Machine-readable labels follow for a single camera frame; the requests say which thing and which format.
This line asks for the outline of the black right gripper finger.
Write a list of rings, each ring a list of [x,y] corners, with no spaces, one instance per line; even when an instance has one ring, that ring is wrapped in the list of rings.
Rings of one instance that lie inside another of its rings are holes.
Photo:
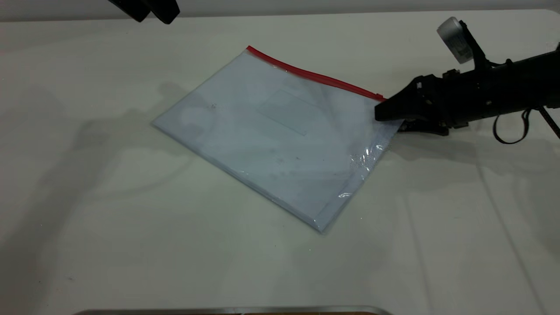
[[[374,118],[379,122],[400,119],[434,120],[434,109],[428,104],[426,91],[430,91],[434,76],[414,78],[404,89],[374,108]]]
[[[449,128],[444,122],[440,121],[405,119],[398,129],[398,133],[428,133],[448,136]]]

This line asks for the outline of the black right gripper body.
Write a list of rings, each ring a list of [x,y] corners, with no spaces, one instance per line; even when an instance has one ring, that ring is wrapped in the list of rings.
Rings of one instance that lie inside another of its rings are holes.
[[[436,127],[463,128],[481,120],[520,111],[520,67],[507,61],[466,73],[449,70],[421,79],[421,121]]]

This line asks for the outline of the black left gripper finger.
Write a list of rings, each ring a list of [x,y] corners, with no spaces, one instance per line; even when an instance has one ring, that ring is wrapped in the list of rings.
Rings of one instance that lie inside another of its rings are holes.
[[[146,6],[164,24],[171,24],[180,14],[176,0],[147,0]]]
[[[109,0],[109,2],[136,22],[142,22],[151,12],[141,0]]]

